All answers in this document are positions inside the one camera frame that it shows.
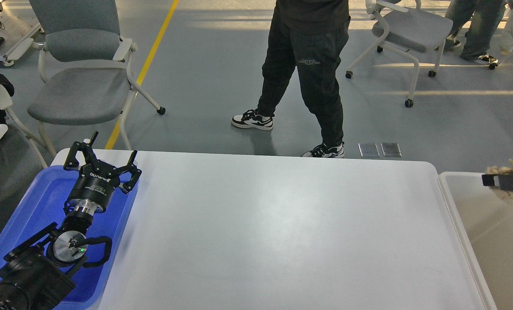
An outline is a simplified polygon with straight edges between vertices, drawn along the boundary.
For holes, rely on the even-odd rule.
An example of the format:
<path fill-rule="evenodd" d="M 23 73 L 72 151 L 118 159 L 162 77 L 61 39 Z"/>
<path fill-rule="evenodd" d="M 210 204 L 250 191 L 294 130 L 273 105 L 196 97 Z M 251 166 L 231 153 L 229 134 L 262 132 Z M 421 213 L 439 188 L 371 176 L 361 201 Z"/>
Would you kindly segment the white robot base cart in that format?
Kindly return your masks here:
<path fill-rule="evenodd" d="M 0 0 L 0 62 L 11 66 L 42 31 L 28 0 Z"/>

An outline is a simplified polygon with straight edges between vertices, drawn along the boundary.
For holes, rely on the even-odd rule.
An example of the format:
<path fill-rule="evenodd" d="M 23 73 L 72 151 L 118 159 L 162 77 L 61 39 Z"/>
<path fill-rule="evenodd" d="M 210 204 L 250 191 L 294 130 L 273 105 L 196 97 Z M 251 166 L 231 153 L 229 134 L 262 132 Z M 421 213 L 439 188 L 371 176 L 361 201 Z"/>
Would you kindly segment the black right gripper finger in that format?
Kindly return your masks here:
<path fill-rule="evenodd" d="M 482 183 L 484 186 L 513 192 L 513 172 L 508 174 L 483 174 Z"/>

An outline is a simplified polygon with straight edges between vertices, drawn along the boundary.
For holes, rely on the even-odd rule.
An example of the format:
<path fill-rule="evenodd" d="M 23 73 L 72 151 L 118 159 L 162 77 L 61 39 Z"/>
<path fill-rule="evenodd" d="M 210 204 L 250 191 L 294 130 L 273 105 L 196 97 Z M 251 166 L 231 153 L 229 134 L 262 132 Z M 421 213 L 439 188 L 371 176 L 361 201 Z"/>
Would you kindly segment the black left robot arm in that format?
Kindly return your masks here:
<path fill-rule="evenodd" d="M 82 310 L 103 291 L 136 196 L 137 151 L 115 167 L 96 135 L 34 179 L 0 234 L 0 310 Z"/>

